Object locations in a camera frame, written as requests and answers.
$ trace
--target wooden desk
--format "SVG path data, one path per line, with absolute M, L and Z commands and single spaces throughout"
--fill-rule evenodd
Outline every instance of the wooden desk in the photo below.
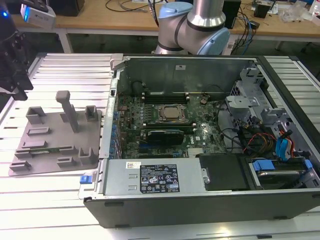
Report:
M 121 10 L 119 0 L 112 1 L 108 6 Z M 59 34 L 61 44 L 66 53 L 72 52 L 68 34 L 107 34 L 107 35 L 140 35 L 157 36 L 158 27 L 149 13 L 142 12 L 114 12 L 106 9 L 107 0 L 85 0 L 83 11 L 77 17 L 56 17 L 56 28 L 46 30 L 25 23 L 21 16 L 13 16 L 18 28 L 24 32 L 52 32 Z M 284 23 L 278 15 L 267 14 L 265 19 L 253 17 L 253 11 L 246 4 L 251 0 L 243 0 L 241 7 L 250 20 L 260 23 L 256 32 L 257 40 L 320 42 L 320 27 L 313 22 L 289 22 Z M 127 3 L 128 8 L 143 6 L 141 3 Z M 230 29 L 232 39 L 242 35 L 244 26 L 240 20 L 236 20 L 234 28 Z

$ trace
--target gray plastic peg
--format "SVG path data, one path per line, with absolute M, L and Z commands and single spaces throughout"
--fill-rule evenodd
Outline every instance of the gray plastic peg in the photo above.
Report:
M 66 118 L 69 120 L 72 131 L 74 133 L 78 132 L 79 125 L 77 121 L 77 113 L 74 107 L 70 104 L 70 92 L 69 91 L 57 91 L 55 100 L 58 103 L 61 103 L 63 111 L 66 115 Z

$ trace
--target electronic device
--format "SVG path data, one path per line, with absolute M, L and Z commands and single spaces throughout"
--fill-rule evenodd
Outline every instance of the electronic device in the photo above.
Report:
M 296 64 L 112 54 L 84 205 L 104 228 L 282 220 L 320 206 L 320 133 L 278 76 L 300 74 Z
M 84 7 L 85 0 L 51 0 L 49 6 L 55 14 L 66 17 L 76 17 Z
M 4 0 L 10 14 L 20 14 L 20 0 Z
M 26 36 L 18 32 L 3 0 L 0 0 L 0 92 L 26 100 L 33 86 L 28 76 L 30 54 Z
M 272 4 L 270 1 L 256 1 L 256 6 L 253 15 L 256 18 L 264 19 L 269 11 L 269 9 L 272 7 Z
M 42 1 L 30 3 L 28 0 L 22 0 L 21 16 L 26 23 L 36 25 L 44 29 L 52 29 L 56 25 L 56 14 L 50 6 Z
M 238 15 L 241 0 L 224 0 L 222 11 L 225 14 L 224 26 L 233 29 Z

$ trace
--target desk leg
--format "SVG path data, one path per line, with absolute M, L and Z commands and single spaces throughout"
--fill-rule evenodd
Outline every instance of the desk leg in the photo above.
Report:
M 278 41 L 275 46 L 275 50 L 280 51 L 284 41 Z
M 228 43 L 226 44 L 222 55 L 231 55 L 231 51 L 234 48 L 236 41 L 238 40 L 239 35 L 231 34 Z
M 57 32 L 57 34 L 59 35 L 60 42 L 61 42 L 64 53 L 66 53 L 66 54 L 73 53 L 74 50 L 72 48 L 71 41 L 70 41 L 70 38 L 68 36 L 67 31 L 65 29 L 61 29 Z

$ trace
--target silver robot arm segment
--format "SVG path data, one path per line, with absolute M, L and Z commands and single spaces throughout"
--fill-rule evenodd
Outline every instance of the silver robot arm segment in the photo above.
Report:
M 224 0 L 166 3 L 159 13 L 156 54 L 219 55 L 230 33 L 224 27 Z

